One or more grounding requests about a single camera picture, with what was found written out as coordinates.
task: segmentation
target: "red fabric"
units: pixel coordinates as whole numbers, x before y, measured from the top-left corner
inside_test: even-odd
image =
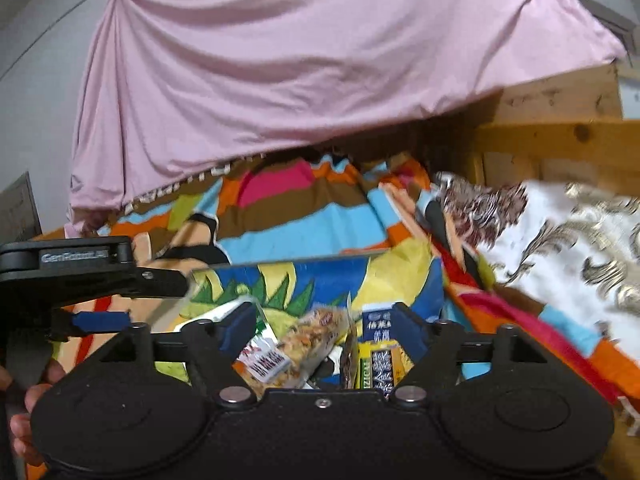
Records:
[[[468,285],[472,286],[473,288],[479,288],[476,280],[474,280],[464,270],[460,269],[458,262],[433,236],[431,237],[431,243],[440,253],[440,256],[442,257],[442,264],[444,265],[444,270],[447,273],[447,277],[453,283],[459,283],[460,285]]]
[[[607,401],[611,404],[616,403],[620,391],[612,383],[605,380],[593,365],[582,357],[574,346],[551,326],[527,312],[512,307],[502,298],[485,292],[461,294],[460,299],[471,308],[482,310],[496,317],[505,317],[517,323],[525,332],[529,333],[540,344],[543,344],[575,372],[580,374]]]

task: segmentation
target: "plastic wrapper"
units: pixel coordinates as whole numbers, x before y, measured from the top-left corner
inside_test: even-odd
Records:
[[[414,366],[394,338],[392,307],[393,303],[362,307],[356,388],[375,388],[388,395]]]
[[[234,369],[258,397],[267,388],[302,388],[350,326],[347,309],[318,306],[301,317],[275,344],[245,348]]]
[[[388,395],[406,375],[402,349],[397,343],[367,341],[358,345],[358,352],[356,388],[375,388]]]

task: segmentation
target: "metal screw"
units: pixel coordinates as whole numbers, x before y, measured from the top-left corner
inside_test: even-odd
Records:
[[[402,400],[402,402],[417,404],[427,398],[427,392],[420,386],[400,386],[395,391],[395,396],[396,399]]]
[[[318,399],[316,400],[316,406],[318,408],[328,408],[331,405],[331,401],[329,399]]]
[[[220,390],[220,399],[231,404],[246,402],[251,398],[251,391],[244,386],[227,386]]]

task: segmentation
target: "finger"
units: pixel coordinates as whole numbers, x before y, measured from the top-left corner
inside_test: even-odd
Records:
[[[35,450],[33,446],[23,442],[21,440],[14,440],[14,451],[18,456],[21,456],[27,464],[39,466],[44,462],[41,455]]]
[[[66,372],[62,365],[55,359],[52,359],[44,371],[44,380],[49,384],[56,384],[65,375]]]
[[[24,405],[29,413],[33,411],[33,407],[36,405],[36,402],[38,402],[38,399],[40,399],[50,387],[50,384],[36,384],[27,390],[27,394],[24,396]]]
[[[11,432],[16,438],[25,442],[31,442],[31,419],[26,413],[14,415],[11,418]]]
[[[0,392],[5,392],[12,382],[13,379],[9,372],[0,366]]]

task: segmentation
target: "pink fabric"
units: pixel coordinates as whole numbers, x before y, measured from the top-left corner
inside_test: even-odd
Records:
[[[309,165],[303,161],[279,171],[248,173],[240,183],[238,205],[246,207],[263,198],[278,195],[288,190],[306,189],[315,181]]]
[[[571,364],[611,404],[617,402],[620,391],[611,382],[604,379],[596,368],[552,326],[527,312],[512,307],[502,298],[493,294],[485,292],[461,294],[460,299],[472,308],[482,310],[495,317],[505,317],[512,320],[533,336],[536,341],[561,355],[566,363]]]
[[[577,0],[109,0],[82,86],[68,232],[82,212],[217,160],[623,55]]]

